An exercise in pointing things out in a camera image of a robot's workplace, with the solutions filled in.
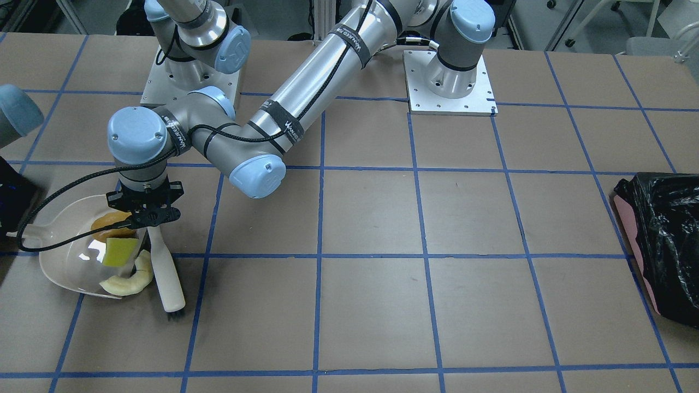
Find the white mounting plate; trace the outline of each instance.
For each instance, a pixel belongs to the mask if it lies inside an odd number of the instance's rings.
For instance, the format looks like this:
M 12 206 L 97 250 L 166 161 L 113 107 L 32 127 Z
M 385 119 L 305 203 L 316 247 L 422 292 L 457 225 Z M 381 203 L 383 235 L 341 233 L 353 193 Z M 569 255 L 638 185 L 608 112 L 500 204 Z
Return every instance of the white mounting plate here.
M 209 83 L 189 90 L 180 89 L 170 80 L 170 73 L 165 69 L 165 63 L 158 66 L 155 64 L 155 60 L 153 60 L 148 80 L 143 88 L 143 95 L 140 97 L 140 104 L 148 108 L 165 105 L 175 101 L 177 98 L 184 97 L 192 90 L 201 89 L 205 86 L 218 87 L 232 101 L 238 99 L 240 71 L 231 75 L 217 73 L 215 76 L 212 75 L 209 81 Z
M 498 114 L 493 88 L 483 56 L 478 60 L 476 83 L 471 93 L 460 99 L 447 99 L 432 93 L 424 78 L 424 69 L 435 57 L 434 50 L 405 50 L 403 65 L 410 98 L 410 112 L 422 115 L 494 116 Z

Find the transparent dustpan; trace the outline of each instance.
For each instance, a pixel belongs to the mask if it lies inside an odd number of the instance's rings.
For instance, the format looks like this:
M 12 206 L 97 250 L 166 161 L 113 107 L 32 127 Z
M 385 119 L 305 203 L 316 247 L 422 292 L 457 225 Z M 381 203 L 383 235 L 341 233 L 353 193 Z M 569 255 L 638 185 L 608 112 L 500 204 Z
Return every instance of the transparent dustpan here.
M 41 245 L 55 244 L 89 231 L 96 219 L 114 211 L 116 210 L 107 206 L 104 195 L 88 196 L 61 210 L 50 224 L 27 225 L 23 238 L 32 243 L 36 241 L 30 239 L 37 239 Z M 140 244 L 146 231 L 139 229 L 136 233 Z M 105 247 L 105 243 L 86 236 L 62 247 L 40 252 L 39 264 L 44 276 L 60 287 L 93 296 L 121 299 L 121 296 L 102 289 L 99 283 L 111 276 L 128 277 L 138 250 L 131 256 L 129 263 L 115 268 L 101 263 Z

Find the yellow-green block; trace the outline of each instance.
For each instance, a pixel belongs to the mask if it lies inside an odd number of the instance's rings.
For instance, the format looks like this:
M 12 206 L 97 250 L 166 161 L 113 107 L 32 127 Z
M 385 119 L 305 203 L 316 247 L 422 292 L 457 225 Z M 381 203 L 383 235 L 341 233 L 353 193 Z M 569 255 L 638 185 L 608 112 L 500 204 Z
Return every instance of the yellow-green block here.
M 102 264 L 111 267 L 124 266 L 137 246 L 137 238 L 108 238 Z

